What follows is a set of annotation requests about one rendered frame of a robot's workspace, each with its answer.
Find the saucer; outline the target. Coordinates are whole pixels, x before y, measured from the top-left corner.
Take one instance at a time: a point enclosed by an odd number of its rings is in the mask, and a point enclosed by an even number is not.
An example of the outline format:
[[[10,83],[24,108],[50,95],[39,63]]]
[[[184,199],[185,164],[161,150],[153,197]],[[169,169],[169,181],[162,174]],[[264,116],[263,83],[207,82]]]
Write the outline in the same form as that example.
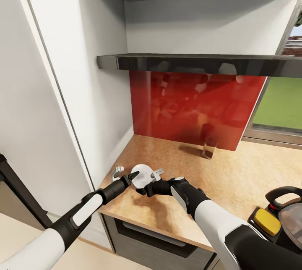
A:
[[[137,189],[144,188],[145,185],[153,181],[153,178],[151,178],[153,170],[149,166],[139,164],[132,169],[131,173],[137,171],[139,171],[140,174],[132,180],[132,183],[137,187]]]

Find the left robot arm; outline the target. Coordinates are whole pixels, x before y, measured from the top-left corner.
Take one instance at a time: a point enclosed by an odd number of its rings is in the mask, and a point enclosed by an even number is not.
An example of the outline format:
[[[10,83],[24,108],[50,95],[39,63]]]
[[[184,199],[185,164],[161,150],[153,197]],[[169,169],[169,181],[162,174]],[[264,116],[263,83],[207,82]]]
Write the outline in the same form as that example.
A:
[[[111,184],[82,198],[69,212],[33,239],[24,248],[0,264],[0,270],[51,270],[64,252],[90,224],[92,215],[131,185],[139,171],[119,178],[120,166],[110,174]]]

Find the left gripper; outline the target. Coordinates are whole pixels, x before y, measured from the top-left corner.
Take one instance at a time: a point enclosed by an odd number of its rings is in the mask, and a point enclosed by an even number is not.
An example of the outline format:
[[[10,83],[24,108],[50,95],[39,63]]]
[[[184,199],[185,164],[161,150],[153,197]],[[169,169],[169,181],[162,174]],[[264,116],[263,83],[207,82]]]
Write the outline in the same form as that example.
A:
[[[120,180],[115,181],[114,183],[111,183],[109,186],[114,191],[114,198],[119,196],[122,192],[125,191],[125,189],[131,185],[132,180],[140,174],[139,171],[134,172],[127,175],[123,175]]]

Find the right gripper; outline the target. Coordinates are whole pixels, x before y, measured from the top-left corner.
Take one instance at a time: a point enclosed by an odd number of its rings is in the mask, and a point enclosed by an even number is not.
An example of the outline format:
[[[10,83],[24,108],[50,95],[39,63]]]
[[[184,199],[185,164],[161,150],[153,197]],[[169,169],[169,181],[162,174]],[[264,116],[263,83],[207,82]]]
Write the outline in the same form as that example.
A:
[[[147,194],[147,197],[152,197],[155,194],[164,195],[164,193],[162,191],[163,182],[164,182],[164,180],[161,178],[158,181],[151,182],[151,183],[145,185],[144,188],[136,189],[136,191],[138,193],[140,193],[141,195]]]

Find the bottle of coffee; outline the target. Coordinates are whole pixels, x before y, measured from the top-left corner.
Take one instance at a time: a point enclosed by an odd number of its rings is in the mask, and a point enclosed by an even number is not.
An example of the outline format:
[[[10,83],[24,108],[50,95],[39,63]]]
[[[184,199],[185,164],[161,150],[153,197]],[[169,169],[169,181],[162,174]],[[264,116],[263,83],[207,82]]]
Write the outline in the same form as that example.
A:
[[[281,222],[263,208],[256,207],[247,222],[256,228],[263,237],[275,243],[283,227]]]

